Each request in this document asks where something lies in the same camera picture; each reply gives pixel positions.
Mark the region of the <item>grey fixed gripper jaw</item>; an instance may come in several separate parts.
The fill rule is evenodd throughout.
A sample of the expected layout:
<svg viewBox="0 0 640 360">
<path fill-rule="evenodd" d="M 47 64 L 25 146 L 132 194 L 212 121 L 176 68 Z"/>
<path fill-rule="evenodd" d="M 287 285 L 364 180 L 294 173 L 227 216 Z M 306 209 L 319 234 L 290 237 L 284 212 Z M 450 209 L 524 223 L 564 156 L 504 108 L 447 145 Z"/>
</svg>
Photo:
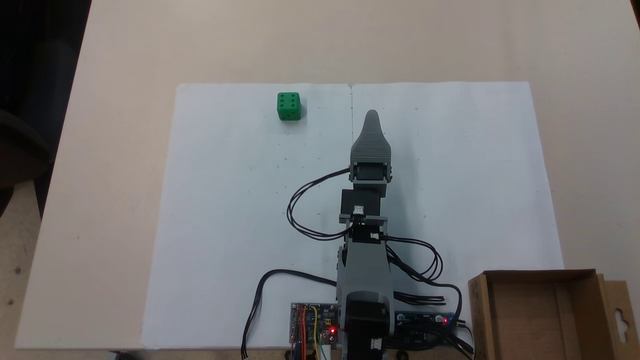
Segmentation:
<svg viewBox="0 0 640 360">
<path fill-rule="evenodd" d="M 392 149 L 382 130 L 377 111 L 366 112 L 361 132 L 350 148 L 350 162 L 391 164 Z"/>
</svg>

